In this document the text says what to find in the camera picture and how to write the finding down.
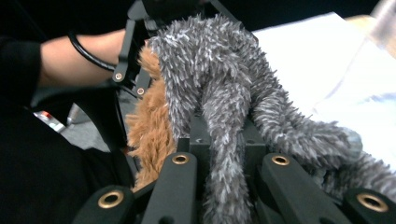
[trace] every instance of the gray fur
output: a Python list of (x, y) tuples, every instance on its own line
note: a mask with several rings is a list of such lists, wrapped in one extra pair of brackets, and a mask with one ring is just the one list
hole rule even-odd
[[(258, 43), (239, 23), (221, 16), (175, 21), (149, 44), (159, 55), (175, 139), (189, 136), (190, 115), (195, 110), (203, 110), (208, 124), (213, 142), (205, 186), (205, 223), (251, 221), (240, 134), (248, 113), (265, 144), (316, 170), (312, 174), (326, 191), (341, 196), (345, 188), (355, 186), (348, 185), (348, 172), (343, 172), (344, 182), (337, 182), (335, 175), (325, 181), (324, 174), (361, 162), (359, 135), (298, 113)], [(379, 166), (375, 169), (386, 172)]]
[(362, 153), (359, 160), (338, 170), (329, 171), (322, 188), (334, 197), (342, 198), (348, 189), (372, 189), (396, 202), (396, 174), (382, 161)]

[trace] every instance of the person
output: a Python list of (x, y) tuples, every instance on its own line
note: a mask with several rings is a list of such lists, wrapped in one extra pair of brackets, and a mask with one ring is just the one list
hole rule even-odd
[[(79, 35), (117, 64), (125, 31)], [(0, 223), (71, 223), (97, 190), (133, 180), (124, 155), (73, 146), (29, 110), (38, 86), (92, 86), (112, 76), (64, 36), (43, 44), (0, 37)]]

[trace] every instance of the brass ring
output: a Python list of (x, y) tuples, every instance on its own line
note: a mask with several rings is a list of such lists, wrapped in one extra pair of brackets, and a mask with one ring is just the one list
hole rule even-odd
[(288, 158), (283, 157), (283, 156), (273, 156), (273, 158), (271, 159), (275, 164), (278, 165), (289, 165), (290, 161)]
[(189, 162), (189, 157), (185, 155), (176, 155), (172, 158), (172, 162), (177, 165), (185, 164)]
[(116, 80), (120, 80), (122, 79), (122, 74), (121, 73), (117, 73), (116, 74)]
[(388, 206), (382, 199), (368, 193), (361, 193), (357, 196), (359, 203), (364, 207), (374, 210), (376, 212), (387, 212)]
[(137, 89), (137, 94), (143, 95), (144, 93), (145, 93), (145, 89), (143, 89), (143, 88)]
[[(106, 199), (108, 199), (111, 196), (115, 196), (116, 200), (112, 200), (111, 202), (108, 202)], [(119, 205), (123, 200), (123, 192), (120, 190), (112, 190), (104, 195), (102, 195), (102, 197), (100, 197), (99, 201), (98, 201), (98, 205), (101, 208), (112, 208), (115, 207), (117, 205)]]

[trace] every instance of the white surface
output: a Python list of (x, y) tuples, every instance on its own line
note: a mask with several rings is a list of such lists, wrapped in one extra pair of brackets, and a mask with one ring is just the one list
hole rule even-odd
[(396, 60), (334, 13), (254, 32), (290, 99), (396, 170)]

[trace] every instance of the screw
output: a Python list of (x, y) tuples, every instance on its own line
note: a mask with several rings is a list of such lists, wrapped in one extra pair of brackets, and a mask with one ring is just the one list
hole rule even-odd
[(143, 88), (137, 89), (137, 94), (143, 95), (145, 93), (145, 90)]
[(117, 73), (116, 74), (116, 80), (120, 80), (122, 79), (122, 74), (121, 73)]

